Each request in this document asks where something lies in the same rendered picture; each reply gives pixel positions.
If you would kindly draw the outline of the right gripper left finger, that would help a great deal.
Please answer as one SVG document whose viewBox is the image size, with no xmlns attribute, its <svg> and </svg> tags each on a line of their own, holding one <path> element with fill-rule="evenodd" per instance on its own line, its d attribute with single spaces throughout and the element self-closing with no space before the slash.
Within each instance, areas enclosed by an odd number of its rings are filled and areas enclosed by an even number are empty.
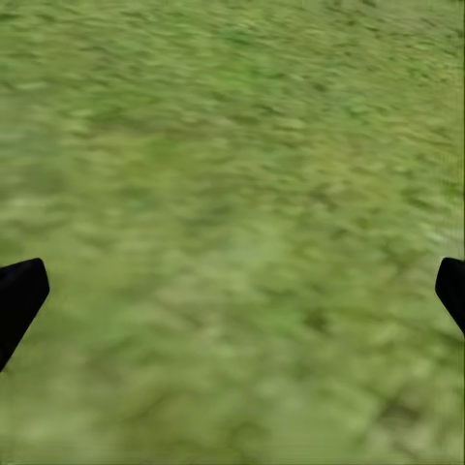
<svg viewBox="0 0 465 465">
<path fill-rule="evenodd" d="M 48 294 L 47 271 L 40 258 L 0 268 L 0 371 Z"/>
</svg>

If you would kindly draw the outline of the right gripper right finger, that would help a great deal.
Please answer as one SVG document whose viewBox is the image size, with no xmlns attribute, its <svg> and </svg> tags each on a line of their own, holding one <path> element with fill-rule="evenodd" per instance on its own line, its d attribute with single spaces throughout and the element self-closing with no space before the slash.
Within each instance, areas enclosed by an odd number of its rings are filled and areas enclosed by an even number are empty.
<svg viewBox="0 0 465 465">
<path fill-rule="evenodd" d="M 465 333 L 465 262 L 444 258 L 438 269 L 434 289 L 451 317 Z"/>
</svg>

